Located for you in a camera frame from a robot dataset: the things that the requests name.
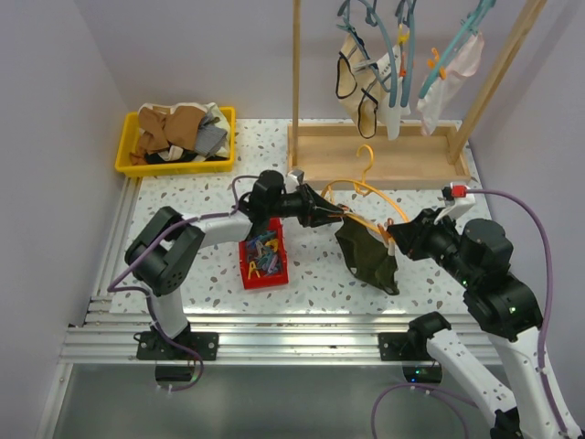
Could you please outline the dark green underwear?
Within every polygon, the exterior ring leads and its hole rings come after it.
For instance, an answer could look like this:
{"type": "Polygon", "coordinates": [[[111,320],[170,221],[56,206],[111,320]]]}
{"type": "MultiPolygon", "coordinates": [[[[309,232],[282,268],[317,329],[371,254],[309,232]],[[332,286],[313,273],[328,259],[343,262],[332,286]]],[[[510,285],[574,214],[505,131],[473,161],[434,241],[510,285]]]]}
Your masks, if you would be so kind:
{"type": "Polygon", "coordinates": [[[371,229],[349,217],[343,218],[341,228],[335,233],[347,269],[357,280],[398,295],[396,281],[398,262],[395,242],[387,235],[371,234],[371,229]]]}

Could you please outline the orange clothes hanger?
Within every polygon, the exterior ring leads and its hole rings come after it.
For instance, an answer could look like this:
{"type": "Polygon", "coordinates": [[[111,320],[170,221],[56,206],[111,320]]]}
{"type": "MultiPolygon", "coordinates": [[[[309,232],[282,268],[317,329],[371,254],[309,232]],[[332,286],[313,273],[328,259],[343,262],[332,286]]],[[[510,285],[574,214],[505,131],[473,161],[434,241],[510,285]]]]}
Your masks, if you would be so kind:
{"type": "MultiPolygon", "coordinates": [[[[375,154],[373,148],[370,145],[362,144],[356,150],[356,157],[359,158],[365,152],[367,152],[368,162],[366,167],[361,171],[361,177],[359,179],[338,178],[331,180],[330,182],[326,183],[324,189],[321,190],[321,196],[327,201],[335,203],[335,186],[341,185],[342,183],[347,183],[351,186],[359,198],[367,198],[371,195],[375,195],[387,205],[389,205],[396,213],[398,213],[403,223],[409,222],[410,220],[407,214],[401,209],[396,201],[391,199],[387,194],[383,193],[378,188],[373,187],[367,183],[367,173],[375,164],[375,154]]],[[[364,226],[368,232],[373,235],[374,238],[381,239],[383,242],[382,236],[378,231],[378,222],[367,219],[363,215],[354,212],[353,210],[346,216],[346,218],[350,218],[358,224],[364,226]]]]}

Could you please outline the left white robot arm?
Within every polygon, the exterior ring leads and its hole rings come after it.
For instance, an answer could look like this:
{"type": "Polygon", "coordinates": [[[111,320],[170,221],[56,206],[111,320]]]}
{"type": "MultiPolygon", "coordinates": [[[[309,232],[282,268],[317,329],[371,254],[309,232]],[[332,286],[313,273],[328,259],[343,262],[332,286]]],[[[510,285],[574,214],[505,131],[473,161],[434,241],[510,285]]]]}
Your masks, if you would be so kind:
{"type": "Polygon", "coordinates": [[[268,229],[271,219],[295,218],[305,228],[342,219],[342,208],[317,194],[303,172],[266,170],[228,213],[186,219],[171,207],[159,209],[124,255],[129,272],[145,286],[149,330],[134,336],[142,361],[213,360],[218,334],[192,331],[180,287],[198,252],[223,243],[248,241],[268,229]]]}

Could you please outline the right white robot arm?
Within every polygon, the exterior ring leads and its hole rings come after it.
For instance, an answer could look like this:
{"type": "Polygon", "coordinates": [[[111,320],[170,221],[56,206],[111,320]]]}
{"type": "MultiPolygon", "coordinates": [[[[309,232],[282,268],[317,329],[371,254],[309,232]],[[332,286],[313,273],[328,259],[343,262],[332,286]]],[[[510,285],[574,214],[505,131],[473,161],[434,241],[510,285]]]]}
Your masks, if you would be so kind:
{"type": "Polygon", "coordinates": [[[581,438],[548,360],[539,348],[544,317],[532,290],[510,272],[512,242],[490,219],[462,230],[441,210],[425,209],[388,235],[413,261],[436,262],[463,289],[471,317],[494,346],[507,377],[502,383],[479,361],[438,312],[409,323],[407,347],[437,360],[457,379],[490,427],[493,438],[581,438]]]}

